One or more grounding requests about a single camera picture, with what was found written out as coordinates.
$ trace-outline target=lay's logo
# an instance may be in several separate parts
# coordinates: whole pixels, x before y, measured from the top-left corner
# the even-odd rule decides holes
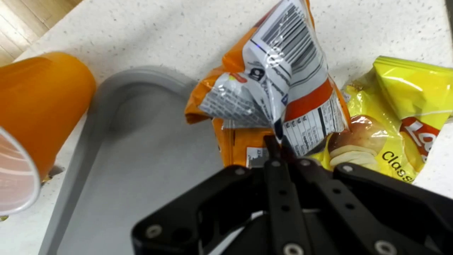
[[[426,159],[429,150],[434,144],[439,130],[416,117],[403,118],[400,130],[406,131],[412,137],[419,148],[419,152],[422,154],[422,158]]]

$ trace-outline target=white countertop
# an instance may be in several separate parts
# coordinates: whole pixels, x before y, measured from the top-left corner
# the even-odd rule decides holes
[[[141,65],[202,77],[276,0],[85,0],[20,59],[45,50],[79,56],[100,83]],[[453,66],[444,0],[311,0],[318,40],[338,84],[362,74],[378,55]],[[66,167],[79,130],[56,164]],[[453,198],[453,123],[436,140],[416,184]],[[0,222],[1,255],[38,253],[63,174],[42,186],[28,209]]]

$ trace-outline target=gray plastic tray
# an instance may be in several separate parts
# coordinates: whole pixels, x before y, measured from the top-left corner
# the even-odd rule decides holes
[[[188,125],[192,82],[133,69],[89,108],[41,255],[129,255],[133,225],[221,168],[209,123]]]

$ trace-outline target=chip bag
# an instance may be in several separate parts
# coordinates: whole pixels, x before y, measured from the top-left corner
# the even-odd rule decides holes
[[[281,0],[192,90],[185,118],[214,117],[223,164],[264,155],[263,134],[286,137],[296,155],[348,124],[341,91],[314,38],[308,2]]]
[[[348,161],[412,182],[453,111],[451,84],[451,67],[376,57],[342,87],[351,127],[313,157],[327,168]]]

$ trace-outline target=orange cup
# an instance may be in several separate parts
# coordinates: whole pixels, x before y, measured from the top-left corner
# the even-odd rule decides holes
[[[0,215],[35,201],[95,89],[90,70],[65,52],[0,67]]]

